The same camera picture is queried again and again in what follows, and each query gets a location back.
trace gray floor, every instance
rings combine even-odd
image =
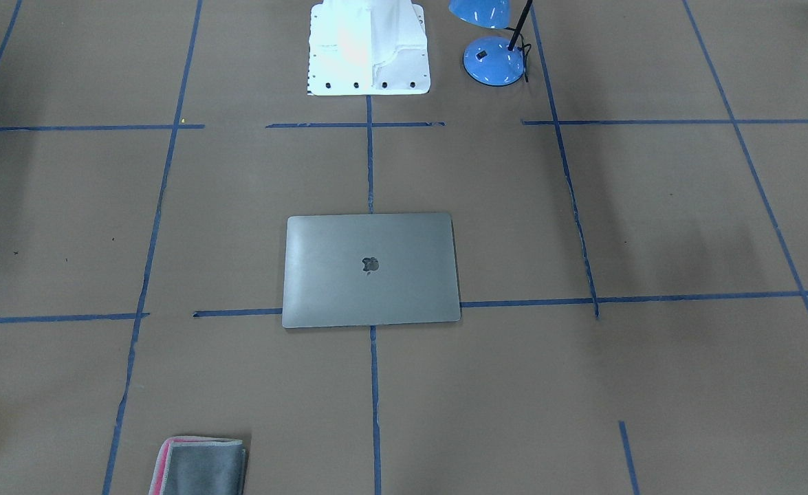
[[[194,434],[250,494],[808,494],[808,0],[536,2],[506,88],[425,2],[370,101],[313,2],[0,0],[0,493]],[[285,331],[285,219],[370,192],[452,214],[461,322]]]

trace silver laptop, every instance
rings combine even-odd
[[[281,314],[286,329],[460,317],[448,213],[287,220]]]

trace blue lamp shade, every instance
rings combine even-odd
[[[506,28],[511,20],[508,0],[450,0],[450,12],[483,28]]]

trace lamp arm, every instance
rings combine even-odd
[[[526,22],[526,16],[529,15],[529,9],[532,9],[532,0],[526,0],[526,6],[523,7],[523,13],[520,14],[520,21],[516,23],[514,36],[511,37],[511,42],[507,45],[507,50],[510,52],[514,51],[514,47],[516,47],[516,40],[520,37],[520,31],[523,31],[523,24]]]

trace lamp base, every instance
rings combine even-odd
[[[485,36],[473,40],[464,50],[464,69],[475,81],[489,87],[507,87],[523,76],[523,50],[508,50],[510,40]]]

